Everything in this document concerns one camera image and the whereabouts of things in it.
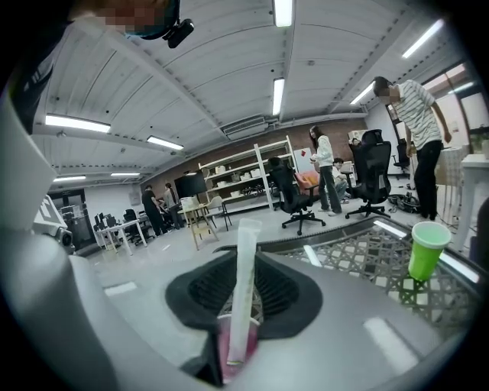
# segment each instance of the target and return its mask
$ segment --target man in striped shirt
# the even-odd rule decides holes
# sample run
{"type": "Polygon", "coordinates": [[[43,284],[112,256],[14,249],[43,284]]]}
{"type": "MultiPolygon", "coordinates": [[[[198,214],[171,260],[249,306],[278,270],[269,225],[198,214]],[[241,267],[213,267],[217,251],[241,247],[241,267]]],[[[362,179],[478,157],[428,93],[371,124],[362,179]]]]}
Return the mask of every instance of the man in striped shirt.
{"type": "Polygon", "coordinates": [[[407,80],[394,86],[384,77],[378,76],[374,79],[374,94],[385,105],[392,105],[399,119],[404,122],[408,157],[413,155],[411,140],[414,142],[418,157],[414,183],[418,193],[421,215],[424,218],[435,220],[435,167],[443,143],[433,110],[442,123],[445,141],[449,143],[452,139],[442,110],[440,110],[433,95],[413,80],[407,80]]]}

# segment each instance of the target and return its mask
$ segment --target white floor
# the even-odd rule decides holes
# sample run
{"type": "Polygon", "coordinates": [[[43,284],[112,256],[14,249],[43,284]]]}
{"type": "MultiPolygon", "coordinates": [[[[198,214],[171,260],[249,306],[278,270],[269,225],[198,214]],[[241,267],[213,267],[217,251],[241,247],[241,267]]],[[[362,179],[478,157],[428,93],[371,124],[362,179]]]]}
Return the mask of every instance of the white floor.
{"type": "MultiPolygon", "coordinates": [[[[391,194],[406,194],[406,183],[407,181],[391,180],[391,194]]],[[[475,222],[475,216],[480,204],[488,193],[486,188],[478,189],[478,193],[475,196],[473,222],[475,222]]],[[[443,202],[444,189],[439,189],[440,213],[442,213],[443,202]]],[[[354,211],[362,203],[360,199],[351,200],[349,204],[343,205],[343,212],[354,211]]],[[[386,202],[385,205],[387,211],[390,208],[390,204],[386,202]]],[[[326,222],[326,226],[322,227],[320,223],[306,221],[303,226],[303,235],[332,229],[364,218],[363,215],[353,215],[349,220],[346,220],[344,215],[329,217],[324,213],[318,212],[318,208],[319,203],[317,202],[313,206],[313,211],[316,213],[316,217],[322,218],[326,222]]],[[[222,218],[216,219],[219,241],[216,241],[210,235],[202,236],[203,241],[199,245],[201,249],[199,251],[195,249],[190,231],[181,229],[150,240],[147,247],[143,247],[142,244],[137,247],[133,246],[133,256],[129,256],[124,246],[122,246],[119,248],[118,254],[113,250],[103,250],[89,257],[89,262],[93,265],[103,287],[117,286],[129,282],[134,283],[130,287],[135,289],[129,288],[127,291],[121,289],[122,293],[110,296],[111,300],[140,336],[155,351],[175,365],[181,365],[183,362],[178,353],[171,349],[171,346],[175,344],[175,340],[168,341],[169,336],[165,335],[165,322],[171,322],[171,320],[165,318],[164,313],[159,311],[161,301],[164,300],[160,277],[165,273],[165,265],[199,258],[202,259],[202,262],[205,262],[210,259],[212,252],[216,248],[236,244],[240,218],[253,218],[262,222],[263,225],[258,241],[296,237],[298,223],[293,223],[286,229],[281,227],[281,223],[288,220],[289,215],[279,209],[274,212],[268,208],[261,208],[232,215],[232,226],[229,231],[226,231],[222,218]]],[[[421,220],[418,215],[411,215],[402,211],[391,214],[391,218],[404,225],[414,225],[421,220]]],[[[464,254],[468,255],[468,246],[465,247],[464,254]]],[[[182,340],[179,343],[191,344],[191,341],[182,340]]]]}

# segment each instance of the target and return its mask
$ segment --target green cup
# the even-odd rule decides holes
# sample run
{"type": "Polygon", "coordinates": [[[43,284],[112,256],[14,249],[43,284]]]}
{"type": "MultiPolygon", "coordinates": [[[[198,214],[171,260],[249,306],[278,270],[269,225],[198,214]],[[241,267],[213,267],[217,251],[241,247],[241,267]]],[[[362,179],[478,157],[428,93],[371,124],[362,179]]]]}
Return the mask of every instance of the green cup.
{"type": "Polygon", "coordinates": [[[423,221],[414,225],[411,234],[413,250],[409,272],[415,280],[426,281],[431,277],[443,249],[450,243],[452,233],[444,225],[423,221]]]}

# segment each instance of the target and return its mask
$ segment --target white ceiling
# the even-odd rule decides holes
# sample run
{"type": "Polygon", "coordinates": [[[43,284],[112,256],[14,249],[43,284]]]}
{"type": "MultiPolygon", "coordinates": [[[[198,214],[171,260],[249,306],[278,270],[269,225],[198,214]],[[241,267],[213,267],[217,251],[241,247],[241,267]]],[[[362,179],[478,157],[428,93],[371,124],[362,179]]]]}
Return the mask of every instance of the white ceiling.
{"type": "MultiPolygon", "coordinates": [[[[196,29],[173,50],[76,22],[60,43],[34,141],[60,175],[107,183],[110,172],[131,169],[141,181],[230,142],[225,124],[270,117],[277,77],[286,78],[287,122],[358,111],[349,102],[374,76],[423,82],[461,59],[447,28],[403,59],[436,16],[402,0],[300,0],[288,28],[275,27],[271,11],[272,0],[182,0],[182,18],[196,29]],[[63,129],[57,137],[62,129],[44,125],[46,113],[109,123],[110,134],[63,129]],[[146,143],[150,135],[183,153],[146,143]]],[[[372,105],[373,95],[361,102],[372,105]]]]}

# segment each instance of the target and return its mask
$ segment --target brick wall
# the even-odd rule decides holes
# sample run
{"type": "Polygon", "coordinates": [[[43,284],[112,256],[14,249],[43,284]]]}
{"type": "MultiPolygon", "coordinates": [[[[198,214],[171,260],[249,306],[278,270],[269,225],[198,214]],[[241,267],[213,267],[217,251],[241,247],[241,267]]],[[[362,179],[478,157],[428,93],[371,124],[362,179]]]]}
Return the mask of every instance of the brick wall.
{"type": "MultiPolygon", "coordinates": [[[[348,146],[348,132],[367,129],[367,125],[363,119],[345,119],[339,121],[328,121],[323,124],[317,124],[323,134],[329,137],[333,153],[335,157],[341,157],[343,160],[352,160],[350,148],[348,146]]],[[[158,197],[163,194],[165,190],[165,183],[171,183],[176,178],[180,178],[186,171],[196,171],[199,169],[199,163],[207,164],[224,157],[234,155],[235,153],[244,152],[246,150],[253,149],[255,144],[267,145],[277,141],[283,140],[286,135],[290,138],[290,143],[294,150],[303,148],[311,148],[311,140],[309,139],[309,129],[311,124],[300,125],[292,128],[283,129],[280,131],[274,131],[271,133],[263,134],[261,136],[248,138],[242,142],[235,143],[231,146],[222,147],[212,152],[205,153],[199,157],[188,160],[181,163],[179,166],[169,169],[168,171],[161,173],[158,176],[143,183],[141,187],[151,184],[153,186],[154,194],[158,197]]],[[[246,162],[242,160],[239,165],[244,165],[246,162]]]]}

